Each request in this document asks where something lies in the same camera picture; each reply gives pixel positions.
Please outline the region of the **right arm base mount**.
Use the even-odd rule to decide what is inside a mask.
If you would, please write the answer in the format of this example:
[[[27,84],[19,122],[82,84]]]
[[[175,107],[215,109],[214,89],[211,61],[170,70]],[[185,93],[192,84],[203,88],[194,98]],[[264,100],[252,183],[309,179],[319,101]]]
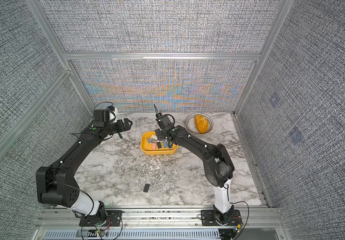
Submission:
[[[235,226],[240,228],[243,225],[241,214],[239,210],[231,208],[226,213],[221,213],[218,210],[201,210],[199,219],[203,226]]]

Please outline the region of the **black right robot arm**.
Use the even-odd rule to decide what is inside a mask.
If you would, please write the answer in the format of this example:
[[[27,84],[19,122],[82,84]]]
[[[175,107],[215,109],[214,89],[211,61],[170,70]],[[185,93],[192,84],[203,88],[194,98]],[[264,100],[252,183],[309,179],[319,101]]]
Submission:
[[[155,133],[159,140],[183,147],[202,160],[204,175],[214,187],[214,219],[220,225],[228,224],[234,211],[229,195],[235,167],[225,146],[206,143],[182,126],[169,131],[157,129]]]

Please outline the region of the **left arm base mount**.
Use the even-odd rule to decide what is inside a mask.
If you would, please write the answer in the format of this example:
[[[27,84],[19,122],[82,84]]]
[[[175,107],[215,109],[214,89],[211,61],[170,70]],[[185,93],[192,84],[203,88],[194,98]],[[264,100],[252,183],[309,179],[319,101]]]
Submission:
[[[105,217],[87,216],[80,220],[80,227],[119,227],[122,219],[123,211],[106,210]]]

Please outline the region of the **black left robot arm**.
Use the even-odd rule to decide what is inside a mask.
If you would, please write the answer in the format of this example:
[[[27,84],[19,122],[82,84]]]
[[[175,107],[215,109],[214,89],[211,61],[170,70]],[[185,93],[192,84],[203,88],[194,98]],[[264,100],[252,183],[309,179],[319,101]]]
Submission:
[[[86,157],[100,143],[112,135],[129,131],[132,121],[125,118],[108,122],[98,127],[88,126],[77,141],[58,160],[48,167],[40,167],[36,172],[36,189],[39,203],[63,206],[85,216],[102,215],[102,202],[94,200],[81,190],[74,175]]]

